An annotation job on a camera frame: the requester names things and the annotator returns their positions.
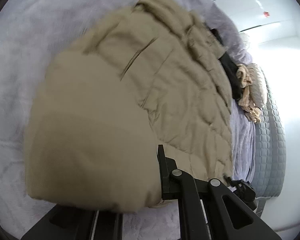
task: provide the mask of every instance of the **gray quilted blanket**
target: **gray quilted blanket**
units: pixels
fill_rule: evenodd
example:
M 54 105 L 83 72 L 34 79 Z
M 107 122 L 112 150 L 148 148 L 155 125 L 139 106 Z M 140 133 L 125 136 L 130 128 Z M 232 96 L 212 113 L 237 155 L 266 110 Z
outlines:
M 261 123 L 256 124 L 255 173 L 252 187 L 257 197 L 280 195 L 286 170 L 286 145 L 283 124 L 268 81 L 268 102 L 262 109 Z

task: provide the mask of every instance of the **jacket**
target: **jacket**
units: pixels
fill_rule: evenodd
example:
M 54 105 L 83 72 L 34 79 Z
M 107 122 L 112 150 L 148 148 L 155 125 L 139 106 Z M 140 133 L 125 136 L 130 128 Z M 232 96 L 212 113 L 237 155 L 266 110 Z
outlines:
M 195 178 L 231 176 L 225 49 L 173 0 L 104 17 L 47 68 L 25 133 L 28 194 L 117 212 L 160 201 L 156 157 Z

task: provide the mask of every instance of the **silver bolt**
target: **silver bolt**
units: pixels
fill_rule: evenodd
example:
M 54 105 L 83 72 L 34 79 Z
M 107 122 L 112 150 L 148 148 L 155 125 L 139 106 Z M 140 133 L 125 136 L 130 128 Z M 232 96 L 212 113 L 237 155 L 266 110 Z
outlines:
M 218 186 L 220 186 L 220 180 L 218 180 L 218 179 L 212 179 L 211 181 L 210 181 L 210 184 L 213 186 L 213 187 L 218 187 Z
M 181 171 L 181 170 L 173 170 L 173 171 L 172 171 L 172 174 L 173 174 L 174 176 L 180 176 L 180 175 L 182 174 L 182 171 Z

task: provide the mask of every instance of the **white wall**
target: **white wall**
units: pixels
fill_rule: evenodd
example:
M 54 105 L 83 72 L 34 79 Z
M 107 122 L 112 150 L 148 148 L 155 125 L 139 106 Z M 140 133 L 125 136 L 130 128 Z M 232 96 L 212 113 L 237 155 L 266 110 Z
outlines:
M 286 132 L 287 166 L 282 193 L 267 201 L 262 214 L 270 227 L 282 228 L 300 221 L 300 38 L 269 41 L 250 52 L 269 80 Z

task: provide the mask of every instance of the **bed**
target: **bed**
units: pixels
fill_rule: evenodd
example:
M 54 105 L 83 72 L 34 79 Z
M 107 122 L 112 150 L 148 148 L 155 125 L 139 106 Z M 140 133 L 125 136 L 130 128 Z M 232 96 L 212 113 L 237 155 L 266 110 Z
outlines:
M 55 54 L 107 12 L 136 1 L 9 0 L 0 12 L 0 225 L 17 239 L 54 206 L 31 199 L 25 189 L 23 128 L 35 88 L 44 78 L 45 68 Z M 237 29 L 213 2 L 176 1 L 187 10 L 200 14 L 209 28 L 218 29 L 227 52 L 236 63 L 252 62 Z M 261 166 L 254 162 L 255 148 L 258 149 L 255 141 L 260 140 L 256 137 L 254 124 L 248 122 L 235 102 L 231 126 L 233 178 L 252 181 L 254 170 L 259 171 Z M 266 178 L 257 183 L 267 185 Z M 178 239 L 178 219 L 176 203 L 161 209 L 144 208 L 136 214 L 125 214 L 124 239 Z

